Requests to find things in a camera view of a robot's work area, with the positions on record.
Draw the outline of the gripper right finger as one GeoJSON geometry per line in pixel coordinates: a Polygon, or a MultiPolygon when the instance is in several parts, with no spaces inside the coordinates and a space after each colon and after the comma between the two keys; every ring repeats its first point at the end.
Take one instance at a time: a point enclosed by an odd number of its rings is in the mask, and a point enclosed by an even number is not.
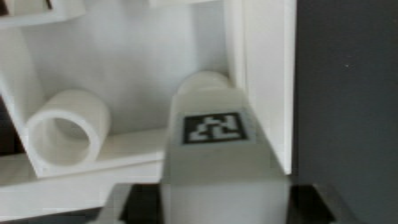
{"type": "Polygon", "coordinates": [[[329,185],[291,186],[286,224],[359,224],[341,195],[329,185]]]}

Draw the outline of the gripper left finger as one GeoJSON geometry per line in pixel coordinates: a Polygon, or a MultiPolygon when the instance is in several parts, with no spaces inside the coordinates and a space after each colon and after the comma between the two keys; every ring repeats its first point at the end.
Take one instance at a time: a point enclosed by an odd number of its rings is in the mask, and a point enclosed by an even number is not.
{"type": "Polygon", "coordinates": [[[87,224],[163,224],[160,184],[119,183],[87,224]]]}

